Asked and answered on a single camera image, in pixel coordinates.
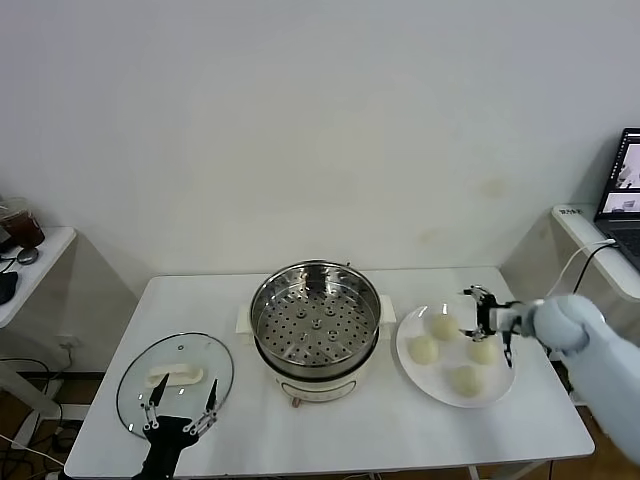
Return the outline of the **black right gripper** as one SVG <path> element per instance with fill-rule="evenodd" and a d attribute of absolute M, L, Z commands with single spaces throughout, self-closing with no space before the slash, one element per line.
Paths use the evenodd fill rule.
<path fill-rule="evenodd" d="M 471 297 L 477 307 L 483 307 L 480 317 L 481 327 L 472 330 L 461 329 L 460 333 L 473 342 L 481 342 L 492 335 L 517 334 L 522 330 L 525 305 L 520 301 L 500 303 L 493 293 L 481 285 L 471 285 L 462 290 L 464 296 Z"/>

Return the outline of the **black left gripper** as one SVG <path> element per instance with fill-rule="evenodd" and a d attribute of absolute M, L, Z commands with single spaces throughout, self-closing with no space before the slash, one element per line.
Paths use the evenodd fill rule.
<path fill-rule="evenodd" d="M 159 417 L 157 407 L 164 394 L 169 374 L 166 373 L 153 388 L 146 403 L 141 404 L 145 422 L 143 433 L 149 450 L 139 472 L 140 479 L 173 479 L 182 451 L 195 445 L 217 421 L 217 387 L 215 378 L 204 412 L 191 422 L 182 417 Z"/>

